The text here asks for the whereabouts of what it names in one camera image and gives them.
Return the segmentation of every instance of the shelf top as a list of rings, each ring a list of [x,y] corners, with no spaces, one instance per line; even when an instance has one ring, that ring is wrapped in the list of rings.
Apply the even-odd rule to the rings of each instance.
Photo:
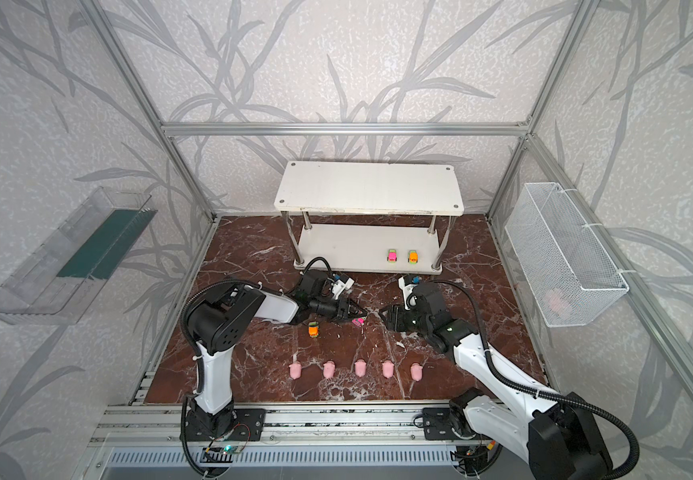
[[[274,206],[325,214],[464,213],[453,166],[424,164],[288,162]]]

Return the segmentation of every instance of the pink figurine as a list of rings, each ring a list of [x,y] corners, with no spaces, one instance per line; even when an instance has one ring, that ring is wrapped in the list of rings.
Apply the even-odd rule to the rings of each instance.
[[[392,375],[394,375],[394,363],[392,363],[391,360],[386,360],[383,365],[381,365],[381,373],[384,374],[385,378],[391,379]]]
[[[421,380],[421,370],[422,368],[418,363],[414,363],[410,366],[410,378],[412,378],[414,382]]]
[[[293,362],[289,366],[290,368],[290,378],[297,379],[301,376],[301,364],[299,362]]]
[[[322,376],[327,379],[332,379],[333,373],[335,372],[336,364],[333,363],[331,360],[328,360],[327,362],[325,362],[325,365],[322,366]]]
[[[365,363],[365,360],[360,359],[354,362],[354,374],[357,376],[365,376],[365,370],[367,368],[367,365]]]

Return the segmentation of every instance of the lower shelf board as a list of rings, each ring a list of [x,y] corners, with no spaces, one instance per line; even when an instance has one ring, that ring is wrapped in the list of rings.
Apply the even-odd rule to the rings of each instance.
[[[299,248],[304,265],[323,256],[333,270],[343,272],[436,275],[443,271],[432,269],[439,244],[437,233],[429,235],[425,226],[313,224],[312,230],[301,230]],[[397,252],[397,262],[387,261],[390,249]],[[410,250],[417,252],[418,263],[408,263]],[[312,268],[325,266],[317,262]]]

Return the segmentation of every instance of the leaf print wallpaper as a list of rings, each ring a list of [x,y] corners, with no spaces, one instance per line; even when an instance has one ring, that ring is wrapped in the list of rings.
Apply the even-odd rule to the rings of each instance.
[[[525,120],[576,0],[102,2],[170,122]],[[73,28],[82,28],[77,17]],[[516,138],[179,138],[219,212],[262,214],[289,160],[454,164],[484,213]]]
[[[75,2],[0,0],[0,283],[98,186],[158,210],[72,326],[0,321],[0,478],[65,479],[127,403],[210,220]]]
[[[693,347],[693,2],[617,5],[595,11],[539,137]],[[629,304],[587,327],[545,327],[503,233],[526,181],[546,181],[530,155],[494,225],[550,376],[629,421],[634,478],[693,478],[693,403]],[[624,446],[615,435],[609,446]]]

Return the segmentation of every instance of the brown marble tabletop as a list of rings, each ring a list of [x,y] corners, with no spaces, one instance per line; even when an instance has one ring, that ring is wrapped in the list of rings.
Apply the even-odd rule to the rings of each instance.
[[[312,216],[313,223],[428,226],[428,216]],[[294,217],[294,232],[303,225]],[[442,237],[447,219],[438,219]],[[225,216],[200,268],[193,291],[224,279],[261,281],[274,290],[290,289],[299,273],[293,267],[293,249],[279,216]],[[473,376],[435,353],[421,338],[389,332],[378,310],[402,302],[396,274],[351,274],[351,297],[369,311],[362,327],[320,320],[320,336],[310,338],[306,323],[299,326],[254,319],[232,356],[231,388],[236,402],[288,402],[312,400],[448,399],[470,386],[484,389]],[[545,382],[533,345],[520,317],[515,298],[489,233],[485,217],[457,219],[439,279],[455,280],[470,289],[483,311],[491,344],[533,378]],[[454,316],[474,322],[467,298],[441,285]],[[145,401],[178,403],[195,384],[193,353],[174,330]],[[354,373],[356,360],[367,362],[367,374]],[[288,365],[301,363],[301,378],[289,376]],[[336,363],[331,379],[322,377],[322,364]],[[395,375],[386,379],[381,364],[392,360]],[[423,366],[423,378],[414,382],[410,366]]]

